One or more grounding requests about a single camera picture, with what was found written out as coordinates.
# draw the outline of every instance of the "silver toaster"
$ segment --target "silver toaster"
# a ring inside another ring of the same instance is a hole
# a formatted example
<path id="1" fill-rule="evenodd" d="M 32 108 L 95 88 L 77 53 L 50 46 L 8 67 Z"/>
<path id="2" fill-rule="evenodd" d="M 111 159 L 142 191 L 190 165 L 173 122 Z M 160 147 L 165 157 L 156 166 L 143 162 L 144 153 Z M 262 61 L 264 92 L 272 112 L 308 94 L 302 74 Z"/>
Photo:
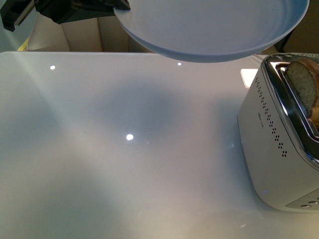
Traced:
<path id="1" fill-rule="evenodd" d="M 319 213 L 319 133 L 285 78 L 290 62 L 316 54 L 265 58 L 238 113 L 254 188 L 269 206 Z"/>

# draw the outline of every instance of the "glossy surface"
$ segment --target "glossy surface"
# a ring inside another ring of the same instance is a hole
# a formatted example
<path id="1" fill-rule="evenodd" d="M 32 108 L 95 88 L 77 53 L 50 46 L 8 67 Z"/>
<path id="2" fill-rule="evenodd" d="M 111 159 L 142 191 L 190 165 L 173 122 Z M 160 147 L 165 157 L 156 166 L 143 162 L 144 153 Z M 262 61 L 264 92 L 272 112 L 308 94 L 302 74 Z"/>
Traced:
<path id="1" fill-rule="evenodd" d="M 318 214 L 270 208 L 247 174 L 240 70 L 259 65 L 0 54 L 1 237 L 318 238 Z"/>
<path id="2" fill-rule="evenodd" d="M 115 10 L 141 45 L 191 62 L 222 62 L 263 51 L 303 18 L 309 0 L 130 0 Z"/>

